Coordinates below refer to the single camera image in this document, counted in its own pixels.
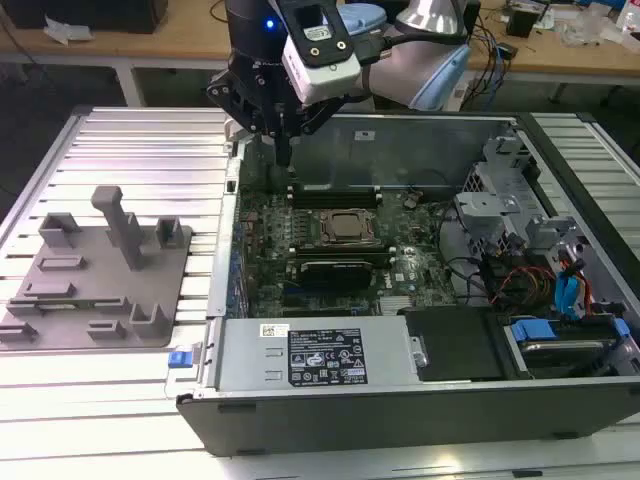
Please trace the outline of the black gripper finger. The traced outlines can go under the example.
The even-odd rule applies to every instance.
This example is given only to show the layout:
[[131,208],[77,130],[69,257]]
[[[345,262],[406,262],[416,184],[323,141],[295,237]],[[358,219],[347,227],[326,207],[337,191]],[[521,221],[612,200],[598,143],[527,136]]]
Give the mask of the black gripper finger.
[[289,166],[292,156],[291,141],[311,135],[324,125],[346,103],[345,97],[331,98],[310,106],[287,109],[282,119],[282,165]]
[[267,136],[276,164],[283,166],[281,119],[260,70],[243,75],[228,69],[211,79],[207,95],[249,133]]

